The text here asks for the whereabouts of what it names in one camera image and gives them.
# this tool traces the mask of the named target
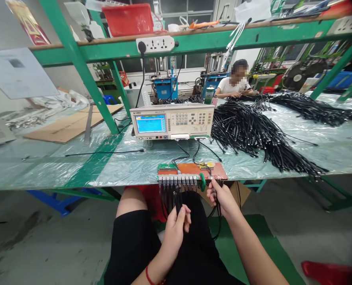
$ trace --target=concrete floor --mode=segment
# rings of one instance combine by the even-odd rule
[[[352,193],[352,175],[333,178]],[[269,180],[242,211],[265,216],[307,284],[304,260],[352,266],[352,208],[327,213],[303,179]],[[69,216],[23,191],[0,192],[0,285],[97,284],[117,203],[85,200]]]

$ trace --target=plug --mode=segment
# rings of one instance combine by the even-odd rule
[[[140,54],[141,54],[141,56],[143,57],[145,51],[147,50],[147,47],[145,46],[145,43],[144,43],[144,42],[139,42],[139,43],[137,44],[137,48],[139,49]]]

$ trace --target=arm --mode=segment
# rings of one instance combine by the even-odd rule
[[[242,96],[253,96],[255,95],[255,92],[252,89],[248,89],[245,91],[240,92]]]
[[[218,197],[222,214],[229,224],[250,284],[288,284],[243,217],[230,189],[226,185],[221,188],[213,179],[207,190],[207,196],[214,204],[215,197]]]
[[[240,94],[238,92],[236,93],[224,93],[222,94],[222,90],[218,87],[217,90],[215,91],[215,94],[217,95],[218,98],[226,98],[226,97],[240,97]]]
[[[154,284],[159,284],[171,269],[184,238],[184,231],[189,232],[189,226],[192,223],[190,219],[190,209],[183,205],[177,216],[176,207],[168,216],[165,227],[164,241],[159,252],[153,258],[152,262],[144,269],[143,272],[135,279],[132,285],[150,284],[147,279],[147,273]]]

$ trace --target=black shorts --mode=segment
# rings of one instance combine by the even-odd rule
[[[189,233],[184,234],[179,254],[166,277],[166,283],[186,284],[193,279],[201,280],[200,276],[188,275],[197,270],[207,276],[206,270],[209,270],[209,267],[212,267],[218,276],[229,275],[212,239],[200,195],[195,192],[184,192],[182,195],[183,203],[191,209],[192,224]],[[160,247],[161,242],[147,210],[126,213],[116,218],[105,284],[131,284],[156,256]],[[232,276],[229,279],[235,282],[228,283],[239,282]]]

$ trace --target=red string bracelet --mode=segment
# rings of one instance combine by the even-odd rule
[[[152,282],[152,280],[150,279],[149,275],[148,275],[148,265],[145,268],[145,276],[147,277],[148,282],[150,283],[150,285],[156,285],[155,283]],[[165,284],[165,280],[161,281],[159,283],[159,285],[164,285]]]

